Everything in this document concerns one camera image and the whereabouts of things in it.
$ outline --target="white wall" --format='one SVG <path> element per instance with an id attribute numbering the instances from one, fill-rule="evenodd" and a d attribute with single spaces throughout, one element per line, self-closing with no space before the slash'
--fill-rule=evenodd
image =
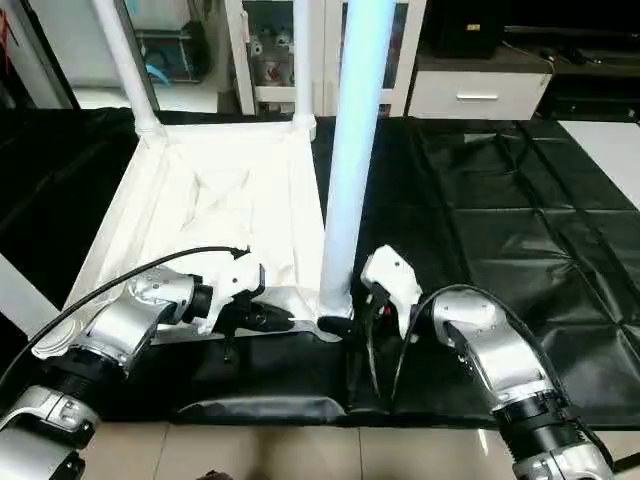
<path id="1" fill-rule="evenodd" d="M 89 0 L 30 0 L 30 3 L 71 86 L 120 85 Z"/>
<path id="2" fill-rule="evenodd" d="M 73 87 L 120 86 L 89 0 L 30 0 L 30 3 Z M 127 0 L 126 3 L 136 29 L 179 30 L 190 18 L 187 0 Z"/>

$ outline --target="white cabinet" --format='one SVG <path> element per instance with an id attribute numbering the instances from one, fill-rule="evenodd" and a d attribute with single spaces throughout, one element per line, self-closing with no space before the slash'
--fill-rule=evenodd
<path id="1" fill-rule="evenodd" d="M 311 1 L 313 110 L 323 109 L 325 0 Z M 292 0 L 225 0 L 242 113 L 293 111 Z"/>
<path id="2" fill-rule="evenodd" d="M 416 75 L 409 115 L 529 120 L 550 78 L 541 73 L 421 71 Z"/>
<path id="3" fill-rule="evenodd" d="M 324 52 L 324 111 L 336 115 L 340 83 L 340 63 L 349 4 L 347 0 L 326 1 Z M 402 116 L 407 102 L 422 19 L 427 0 L 398 0 L 387 59 L 381 114 Z"/>
<path id="4" fill-rule="evenodd" d="M 380 101 L 384 114 L 404 113 L 426 3 L 397 2 Z M 312 0 L 311 4 L 313 111 L 318 116 L 336 115 L 348 1 Z M 242 112 L 256 113 L 256 106 L 257 110 L 280 106 L 288 110 L 288 105 L 292 109 L 295 58 L 293 50 L 284 48 L 287 37 L 293 36 L 292 0 L 225 0 L 225 6 Z"/>
<path id="5" fill-rule="evenodd" d="M 542 58 L 498 47 L 490 59 L 418 54 L 409 115 L 418 118 L 528 120 L 552 71 Z"/>

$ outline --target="cabinet drawer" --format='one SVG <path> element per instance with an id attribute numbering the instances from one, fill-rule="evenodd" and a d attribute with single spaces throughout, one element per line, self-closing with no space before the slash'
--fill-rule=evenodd
<path id="1" fill-rule="evenodd" d="M 528 120 L 549 83 L 543 73 L 420 71 L 409 115 Z"/>

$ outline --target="black fabric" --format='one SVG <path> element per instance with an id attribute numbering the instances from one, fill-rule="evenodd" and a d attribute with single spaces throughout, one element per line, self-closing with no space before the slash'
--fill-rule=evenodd
<path id="1" fill-rule="evenodd" d="M 0 208 L 3 224 L 11 219 L 0 228 L 0 252 L 60 304 L 137 143 L 132 118 L 126 110 L 33 112 L 0 125 L 10 179 Z M 319 119 L 312 145 L 323 212 L 333 127 Z M 491 290 L 541 340 L 577 413 L 598 427 L 640 427 L 640 218 L 624 195 L 554 122 L 385 119 L 378 127 L 356 271 L 389 243 L 425 292 L 453 282 Z M 359 282 L 353 293 L 358 304 Z M 153 347 L 111 418 L 493 425 L 456 355 L 435 341 L 429 322 L 419 327 L 393 413 L 376 401 L 365 372 L 348 404 L 343 344 L 295 334 L 237 339 L 228 363 L 222 342 Z M 376 344 L 388 393 L 400 342 Z"/>

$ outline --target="drawer handle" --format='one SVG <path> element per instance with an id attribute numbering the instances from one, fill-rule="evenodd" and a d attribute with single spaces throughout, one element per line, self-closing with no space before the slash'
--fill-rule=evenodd
<path id="1" fill-rule="evenodd" d="M 500 96 L 497 93 L 458 93 L 456 98 L 459 102 L 497 102 Z"/>

